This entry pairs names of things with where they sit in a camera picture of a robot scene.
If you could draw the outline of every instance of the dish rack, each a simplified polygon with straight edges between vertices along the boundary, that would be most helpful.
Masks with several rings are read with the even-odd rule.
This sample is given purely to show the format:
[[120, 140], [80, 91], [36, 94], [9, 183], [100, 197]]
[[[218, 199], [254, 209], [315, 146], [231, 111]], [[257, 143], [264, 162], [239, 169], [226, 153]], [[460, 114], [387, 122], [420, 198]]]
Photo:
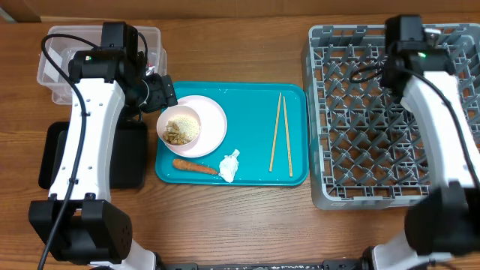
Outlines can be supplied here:
[[[439, 29], [457, 69], [459, 98], [480, 146], [480, 25]], [[307, 94], [312, 199], [320, 209], [410, 206], [431, 192], [418, 126], [380, 78], [349, 75], [386, 59], [383, 25], [318, 25], [301, 54]]]

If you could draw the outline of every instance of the white plate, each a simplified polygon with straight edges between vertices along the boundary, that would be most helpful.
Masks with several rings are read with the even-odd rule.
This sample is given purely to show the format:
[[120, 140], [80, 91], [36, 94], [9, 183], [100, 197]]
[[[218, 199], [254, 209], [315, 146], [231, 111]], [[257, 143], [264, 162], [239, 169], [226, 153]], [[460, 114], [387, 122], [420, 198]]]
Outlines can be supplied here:
[[200, 95], [182, 97], [178, 105], [194, 109], [200, 117], [202, 129], [193, 147], [187, 150], [173, 149], [169, 145], [166, 147], [184, 158], [199, 158], [212, 153], [227, 133], [227, 116], [222, 107], [215, 100]]

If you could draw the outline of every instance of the pair of chopsticks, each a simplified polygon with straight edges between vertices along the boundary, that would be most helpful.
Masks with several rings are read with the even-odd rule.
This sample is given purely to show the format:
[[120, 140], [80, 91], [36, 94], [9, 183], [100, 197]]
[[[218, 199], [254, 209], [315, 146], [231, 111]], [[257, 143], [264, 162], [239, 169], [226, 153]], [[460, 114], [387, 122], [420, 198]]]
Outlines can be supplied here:
[[[273, 159], [275, 157], [275, 145], [277, 144], [278, 117], [280, 115], [281, 101], [282, 101], [282, 93], [280, 93], [280, 95], [278, 96], [277, 119], [275, 120], [275, 132], [273, 134], [273, 146], [271, 147], [270, 169], [268, 170], [269, 172], [272, 172]], [[288, 169], [289, 169], [290, 177], [293, 177], [292, 153], [290, 152], [290, 134], [288, 132], [287, 104], [285, 103], [285, 96], [283, 96], [283, 114], [285, 115], [285, 134], [286, 134], [286, 150], [288, 151]]]

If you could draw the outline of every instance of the plastic box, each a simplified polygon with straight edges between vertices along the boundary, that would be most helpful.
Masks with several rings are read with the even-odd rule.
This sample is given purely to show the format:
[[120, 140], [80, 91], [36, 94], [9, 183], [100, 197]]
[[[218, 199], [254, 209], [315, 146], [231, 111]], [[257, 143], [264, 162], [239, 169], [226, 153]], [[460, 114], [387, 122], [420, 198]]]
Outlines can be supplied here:
[[[457, 69], [459, 99], [480, 143], [480, 25], [439, 29]], [[301, 55], [310, 128], [312, 200], [320, 209], [410, 206], [431, 192], [413, 115], [379, 77], [350, 84], [351, 72], [386, 60], [383, 25], [318, 25]]]
[[[154, 72], [161, 76], [167, 74], [167, 54], [162, 48], [160, 30], [156, 27], [135, 26], [135, 28], [145, 36], [148, 46], [148, 63], [154, 66]], [[75, 35], [100, 45], [101, 32], [101, 25], [65, 25], [53, 26], [48, 34]], [[45, 45], [47, 52], [66, 74], [68, 74], [68, 62], [74, 57], [75, 52], [91, 49], [87, 44], [64, 37], [53, 37]], [[140, 38], [138, 49], [145, 51]], [[37, 81], [42, 86], [52, 89], [53, 102], [60, 105], [71, 104], [71, 87], [48, 63], [43, 53], [38, 65]]]

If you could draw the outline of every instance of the teal tray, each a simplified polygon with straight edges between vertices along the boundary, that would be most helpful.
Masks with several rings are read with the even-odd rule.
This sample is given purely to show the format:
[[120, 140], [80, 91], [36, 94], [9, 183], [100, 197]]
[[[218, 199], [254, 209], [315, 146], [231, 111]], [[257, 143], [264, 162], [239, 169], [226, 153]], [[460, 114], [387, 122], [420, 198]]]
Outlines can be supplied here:
[[[217, 149], [204, 157], [188, 160], [218, 170], [224, 156], [238, 149], [238, 171], [233, 183], [227, 183], [218, 175], [177, 170], [172, 162], [179, 156], [159, 139], [155, 171], [161, 180], [172, 184], [296, 186], [307, 178], [307, 101], [301, 88], [292, 84], [241, 82], [176, 82], [174, 87], [177, 98], [202, 95], [217, 101], [228, 122], [225, 139]], [[289, 175], [283, 103], [273, 170], [269, 172], [280, 92], [285, 97], [288, 113], [293, 177]]]

